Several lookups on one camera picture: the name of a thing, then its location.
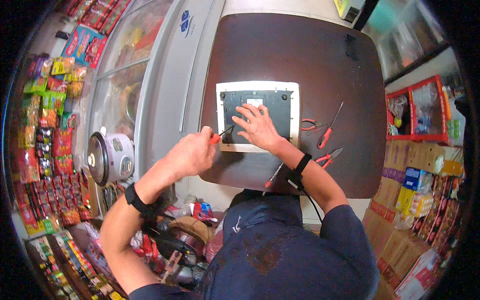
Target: navy shirt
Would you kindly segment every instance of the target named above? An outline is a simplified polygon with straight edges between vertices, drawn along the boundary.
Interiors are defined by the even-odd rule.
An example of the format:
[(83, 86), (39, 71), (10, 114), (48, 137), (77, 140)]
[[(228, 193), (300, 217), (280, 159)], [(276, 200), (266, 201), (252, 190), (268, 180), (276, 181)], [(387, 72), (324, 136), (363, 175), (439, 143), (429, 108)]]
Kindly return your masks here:
[(302, 227), (298, 198), (269, 196), (230, 208), (224, 244), (193, 292), (152, 284), (139, 299), (372, 299), (379, 274), (349, 205), (329, 211), (320, 237)]

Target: floor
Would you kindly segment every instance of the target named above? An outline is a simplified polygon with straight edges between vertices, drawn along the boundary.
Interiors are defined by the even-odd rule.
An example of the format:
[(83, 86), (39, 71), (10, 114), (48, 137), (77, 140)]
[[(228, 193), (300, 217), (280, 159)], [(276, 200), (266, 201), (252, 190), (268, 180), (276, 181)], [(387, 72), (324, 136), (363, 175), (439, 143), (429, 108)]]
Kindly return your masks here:
[[(350, 27), (351, 24), (340, 19), (333, 0), (226, 0), (222, 17), (236, 13), (284, 13), (325, 20)], [(212, 206), (214, 211), (225, 211), (233, 196), (242, 189), (203, 181), (199, 176), (187, 177), (176, 183), (179, 200), (192, 193)], [(348, 199), (353, 211), (360, 220), (363, 219), (370, 199)], [(300, 198), (303, 223), (319, 224), (320, 221), (312, 204), (306, 197)], [(322, 210), (317, 206), (320, 215)]]

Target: pliers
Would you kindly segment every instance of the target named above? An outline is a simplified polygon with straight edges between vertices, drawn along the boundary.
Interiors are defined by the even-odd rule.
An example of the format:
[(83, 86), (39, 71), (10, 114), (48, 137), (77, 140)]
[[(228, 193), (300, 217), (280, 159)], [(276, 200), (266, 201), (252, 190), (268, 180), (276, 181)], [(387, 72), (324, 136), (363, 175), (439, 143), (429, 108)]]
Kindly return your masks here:
[(323, 122), (317, 122), (315, 121), (314, 119), (302, 119), (301, 122), (307, 122), (307, 123), (310, 123), (312, 126), (310, 126), (309, 128), (303, 128), (302, 127), (302, 131), (309, 131), (309, 130), (312, 130), (312, 129), (315, 129), (315, 128), (318, 128), (318, 127), (326, 127), (327, 124), (323, 123)]
[(319, 163), (323, 160), (326, 160), (326, 162), (322, 166), (322, 168), (325, 169), (328, 165), (330, 165), (332, 163), (332, 161), (335, 159), (335, 157), (337, 157), (340, 154), (340, 152), (342, 152), (342, 151), (343, 151), (343, 148), (338, 148), (337, 150), (334, 150), (332, 153), (327, 154), (327, 155), (315, 160), (315, 162)]

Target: black cable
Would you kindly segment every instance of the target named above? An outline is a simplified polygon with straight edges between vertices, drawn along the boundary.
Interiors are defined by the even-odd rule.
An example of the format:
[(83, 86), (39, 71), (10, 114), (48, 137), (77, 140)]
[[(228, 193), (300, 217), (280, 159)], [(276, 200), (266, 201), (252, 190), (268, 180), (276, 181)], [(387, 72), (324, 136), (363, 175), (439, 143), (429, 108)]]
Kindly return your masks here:
[(320, 223), (323, 223), (324, 221), (322, 220), (322, 217), (320, 216), (320, 213), (318, 212), (318, 209), (317, 209), (317, 207), (315, 206), (315, 203), (313, 203), (313, 200), (310, 198), (310, 195), (308, 195), (308, 193), (307, 193), (306, 190), (302, 190), (302, 192), (305, 193), (305, 195), (308, 197), (308, 199), (309, 199), (310, 202), (312, 203), (313, 208), (315, 208), (315, 211), (317, 212), (317, 216), (318, 216), (318, 218), (320, 219)]

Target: dark brown table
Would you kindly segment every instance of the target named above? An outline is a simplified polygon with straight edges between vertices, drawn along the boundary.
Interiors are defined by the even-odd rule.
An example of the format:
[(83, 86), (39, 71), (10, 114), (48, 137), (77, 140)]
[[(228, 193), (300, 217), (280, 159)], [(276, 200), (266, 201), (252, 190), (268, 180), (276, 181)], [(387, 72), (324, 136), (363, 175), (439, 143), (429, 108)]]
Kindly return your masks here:
[[(344, 34), (356, 38), (357, 58), (346, 55)], [(343, 147), (326, 170), (348, 198), (375, 195), (386, 143), (385, 93), (377, 50), (365, 34), (334, 23), (286, 14), (242, 13), (218, 25), (205, 87), (201, 125), (217, 131), (216, 84), (267, 80), (300, 85), (301, 118), (330, 123), (342, 110), (328, 144), (316, 147), (325, 129), (307, 136), (300, 149), (318, 158)], [(267, 191), (265, 182), (281, 161), (269, 153), (218, 151), (205, 181)], [(269, 189), (296, 192), (283, 167)]]

